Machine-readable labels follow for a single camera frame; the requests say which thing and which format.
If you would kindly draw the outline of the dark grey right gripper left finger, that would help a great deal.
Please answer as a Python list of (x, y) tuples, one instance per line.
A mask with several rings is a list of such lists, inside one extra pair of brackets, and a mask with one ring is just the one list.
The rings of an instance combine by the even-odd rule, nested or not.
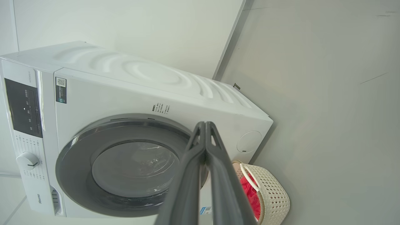
[(184, 151), (165, 201), (156, 218), (156, 225), (197, 225), (199, 195), (205, 168), (206, 124), (199, 122)]

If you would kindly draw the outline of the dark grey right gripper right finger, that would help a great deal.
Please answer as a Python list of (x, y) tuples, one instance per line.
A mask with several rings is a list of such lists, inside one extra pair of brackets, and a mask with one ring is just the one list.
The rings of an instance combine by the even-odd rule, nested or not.
[(256, 225), (257, 221), (216, 125), (206, 122), (206, 165), (211, 172), (214, 225)]

